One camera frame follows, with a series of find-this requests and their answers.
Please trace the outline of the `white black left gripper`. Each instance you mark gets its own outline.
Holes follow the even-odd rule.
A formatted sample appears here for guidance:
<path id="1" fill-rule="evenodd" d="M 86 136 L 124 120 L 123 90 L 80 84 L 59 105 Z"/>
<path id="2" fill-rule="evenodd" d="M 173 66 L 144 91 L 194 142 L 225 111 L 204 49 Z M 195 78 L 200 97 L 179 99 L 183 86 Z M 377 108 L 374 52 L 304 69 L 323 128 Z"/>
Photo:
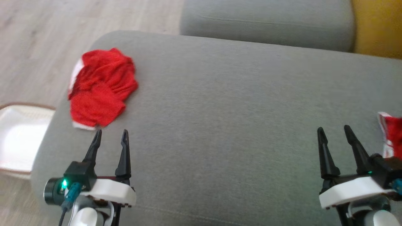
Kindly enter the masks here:
<path id="1" fill-rule="evenodd" d="M 92 168 L 96 165 L 97 152 L 101 144 L 102 130 L 97 130 L 89 149 L 83 159 Z M 99 176 L 89 191 L 82 191 L 79 195 L 86 196 L 93 200 L 110 201 L 123 206 L 132 207 L 136 205 L 136 192 L 131 186 L 132 177 L 131 157 L 129 147 L 129 133 L 124 130 L 122 134 L 122 152 L 115 176 Z"/>

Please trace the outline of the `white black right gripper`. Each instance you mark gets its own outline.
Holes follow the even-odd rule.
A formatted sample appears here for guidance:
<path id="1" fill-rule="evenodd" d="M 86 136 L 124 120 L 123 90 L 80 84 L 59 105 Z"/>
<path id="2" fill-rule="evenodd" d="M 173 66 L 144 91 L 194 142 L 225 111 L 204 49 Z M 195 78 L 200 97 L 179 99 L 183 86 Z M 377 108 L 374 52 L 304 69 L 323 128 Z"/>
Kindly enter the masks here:
<path id="1" fill-rule="evenodd" d="M 319 194 L 321 208 L 330 209 L 375 196 L 386 196 L 396 201 L 395 189 L 379 185 L 371 176 L 363 176 L 372 171 L 370 156 L 349 125 L 344 125 L 344 132 L 353 150 L 358 175 L 340 176 L 340 170 L 336 167 L 328 148 L 326 134 L 322 127 L 317 129 L 320 172 L 323 179 L 323 187 Z"/>

